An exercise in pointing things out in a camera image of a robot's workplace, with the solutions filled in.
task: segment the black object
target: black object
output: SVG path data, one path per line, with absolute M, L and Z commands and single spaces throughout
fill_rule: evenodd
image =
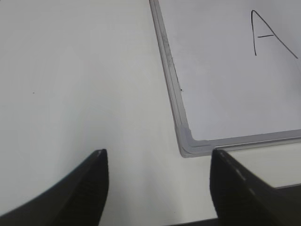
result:
M 269 186 L 223 150 L 214 150 L 210 191 L 223 226 L 300 226 L 301 202 Z
M 209 220 L 202 220 L 198 222 L 191 222 L 187 224 L 181 225 L 172 225 L 172 226 L 222 226 L 218 219 L 209 219 Z
M 98 226 L 108 188 L 107 152 L 95 151 L 55 186 L 0 217 L 0 226 Z

